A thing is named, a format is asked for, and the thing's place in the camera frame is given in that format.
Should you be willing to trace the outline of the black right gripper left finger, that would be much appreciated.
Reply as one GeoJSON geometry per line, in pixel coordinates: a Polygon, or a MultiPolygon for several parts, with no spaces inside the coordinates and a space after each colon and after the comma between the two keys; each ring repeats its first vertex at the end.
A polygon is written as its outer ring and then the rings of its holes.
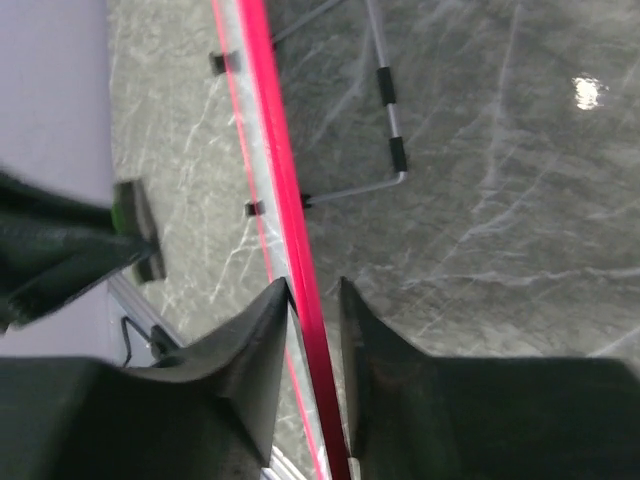
{"type": "Polygon", "coordinates": [[[5,479],[258,479],[269,466],[290,290],[149,367],[1,361],[5,479]]]}

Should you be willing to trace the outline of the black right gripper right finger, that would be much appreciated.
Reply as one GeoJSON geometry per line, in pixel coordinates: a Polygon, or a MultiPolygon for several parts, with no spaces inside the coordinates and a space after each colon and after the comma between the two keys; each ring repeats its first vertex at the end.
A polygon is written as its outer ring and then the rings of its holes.
{"type": "Polygon", "coordinates": [[[580,357],[435,357],[340,282],[350,453],[365,479],[635,479],[639,379],[580,357]]]}

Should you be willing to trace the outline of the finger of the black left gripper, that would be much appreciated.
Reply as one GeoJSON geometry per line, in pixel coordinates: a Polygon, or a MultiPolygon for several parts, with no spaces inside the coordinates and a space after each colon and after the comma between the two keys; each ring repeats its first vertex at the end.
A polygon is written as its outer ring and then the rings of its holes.
{"type": "Polygon", "coordinates": [[[148,253],[100,207],[1,174],[1,325],[22,327],[148,253]]]}

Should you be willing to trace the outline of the green whiteboard eraser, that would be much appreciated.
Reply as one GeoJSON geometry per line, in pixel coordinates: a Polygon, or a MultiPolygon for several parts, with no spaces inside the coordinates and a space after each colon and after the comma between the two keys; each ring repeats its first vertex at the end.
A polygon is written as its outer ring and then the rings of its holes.
{"type": "Polygon", "coordinates": [[[167,277],[159,229],[142,179],[128,179],[114,187],[112,223],[119,232],[141,237],[148,253],[132,265],[139,284],[165,280],[167,277]]]}

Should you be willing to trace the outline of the red framed whiteboard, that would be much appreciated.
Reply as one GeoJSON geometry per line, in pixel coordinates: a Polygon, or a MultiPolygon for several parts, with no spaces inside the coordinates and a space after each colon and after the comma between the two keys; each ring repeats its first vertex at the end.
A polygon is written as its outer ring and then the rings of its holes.
{"type": "Polygon", "coordinates": [[[266,5],[212,4],[269,278],[291,292],[285,366],[318,479],[349,479],[322,303],[279,85],[266,5]]]}

